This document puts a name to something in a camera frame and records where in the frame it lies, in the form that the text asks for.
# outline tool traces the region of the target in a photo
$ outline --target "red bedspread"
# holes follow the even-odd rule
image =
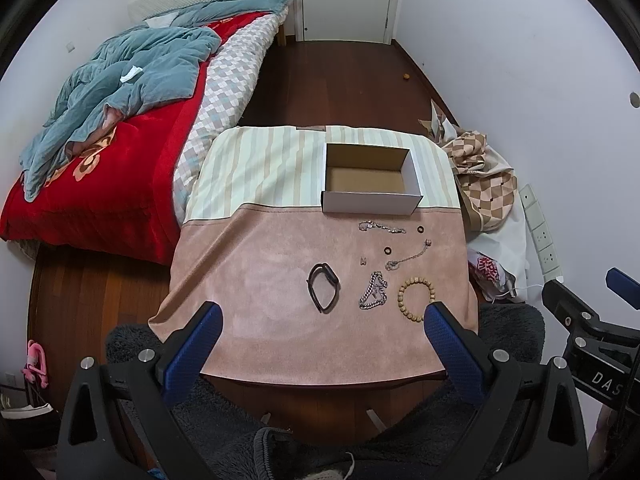
[[[224,43],[264,14],[249,12],[207,27]],[[172,199],[175,163],[202,102],[208,64],[200,65],[192,98],[121,122],[56,172],[34,202],[24,199],[20,177],[4,204],[0,237],[170,265],[180,235]]]

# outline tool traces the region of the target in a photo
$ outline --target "silver chain bracelet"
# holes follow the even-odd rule
[[[361,231],[368,231],[369,229],[382,229],[391,234],[405,234],[406,231],[401,227],[388,227],[386,225],[374,222],[373,220],[366,220],[358,224],[358,229]]]
[[[375,306],[384,305],[386,302],[385,289],[387,285],[388,283],[382,278],[382,272],[380,272],[379,270],[376,270],[376,272],[373,272],[371,274],[371,279],[369,280],[369,286],[367,287],[367,290],[360,298],[360,301],[358,302],[358,306],[362,310],[369,310],[370,308],[374,308]],[[374,298],[377,298],[378,295],[380,295],[380,298],[378,300],[372,301],[371,303],[366,303],[367,298],[369,298],[369,296],[373,296]]]
[[[425,251],[427,250],[427,248],[429,248],[429,247],[431,247],[431,240],[425,240],[424,241],[424,247],[422,248],[422,250],[418,254],[414,254],[413,256],[409,256],[408,258],[405,258],[404,260],[389,260],[385,264],[385,269],[386,270],[398,270],[401,263],[407,262],[408,260],[413,260],[414,258],[417,258],[418,256],[422,256],[425,253]]]

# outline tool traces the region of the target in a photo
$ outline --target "checkered fabric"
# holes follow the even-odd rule
[[[207,67],[204,97],[174,171],[174,211],[184,222],[187,200],[216,137],[238,124],[255,85],[268,47],[287,17],[267,14],[238,30]]]
[[[443,149],[456,175],[471,230],[491,231],[500,227],[511,211],[518,189],[513,168],[487,145],[486,136],[478,132],[462,134]]]

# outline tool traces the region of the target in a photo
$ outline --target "blue gripper pad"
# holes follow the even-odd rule
[[[634,309],[640,310],[640,283],[613,267],[607,272],[607,287]]]
[[[162,400],[167,406],[186,400],[222,334],[222,325],[222,309],[206,301],[186,327],[168,337],[156,365],[156,379],[162,385]]]
[[[488,349],[480,338],[470,330],[463,329],[440,302],[427,307],[424,333],[462,400],[479,408],[484,403],[488,391],[486,384],[492,370],[486,357]],[[470,338],[478,341],[473,343],[469,341]],[[469,349],[469,343],[476,348]]]

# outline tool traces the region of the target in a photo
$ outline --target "open box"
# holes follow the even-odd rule
[[[408,216],[422,199],[411,151],[341,144],[324,146],[322,211]]]

